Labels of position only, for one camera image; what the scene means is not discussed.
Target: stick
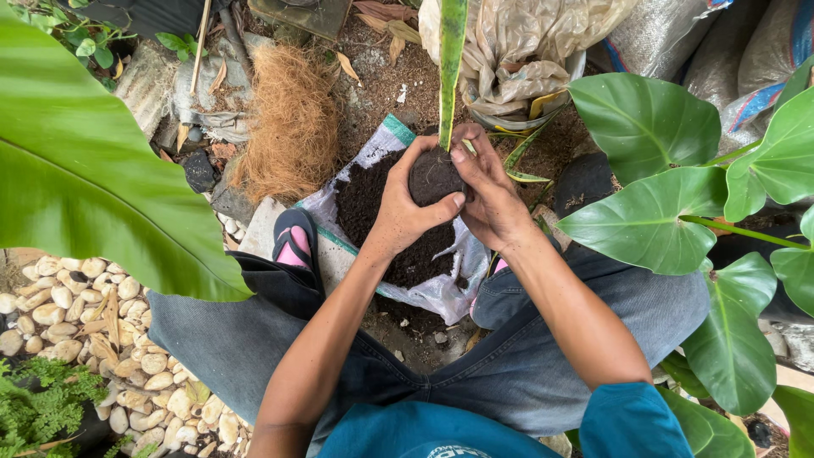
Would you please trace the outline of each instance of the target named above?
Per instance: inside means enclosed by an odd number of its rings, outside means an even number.
[[[243,40],[240,39],[240,34],[234,25],[234,20],[232,19],[232,15],[229,13],[229,8],[220,10],[219,14],[221,15],[223,29],[226,31],[226,37],[229,38],[229,43],[232,44],[234,57],[238,59],[240,66],[243,67],[243,71],[246,73],[246,78],[248,78],[249,81],[252,81],[254,79],[252,62],[249,60],[248,53],[246,52],[246,45],[243,44]]]
[[[212,0],[205,0],[203,4],[204,14],[201,18],[201,29],[198,31],[198,52],[195,53],[195,66],[192,68],[190,95],[195,95],[195,83],[198,82],[198,67],[201,65],[201,53],[204,52],[204,39],[206,38],[207,22],[209,20],[209,5],[212,4]]]

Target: jeans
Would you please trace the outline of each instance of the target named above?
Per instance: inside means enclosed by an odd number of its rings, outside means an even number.
[[[307,269],[230,254],[257,295],[243,302],[206,302],[150,292],[149,338],[254,424],[274,368],[321,302],[316,279]],[[575,274],[630,329],[651,367],[707,316],[709,295],[698,271],[655,275],[594,252],[567,255]],[[495,331],[431,375],[413,373],[375,339],[357,331],[309,455],[316,455],[354,403],[438,403],[532,437],[578,428],[590,391],[508,267],[481,284],[472,319]]]

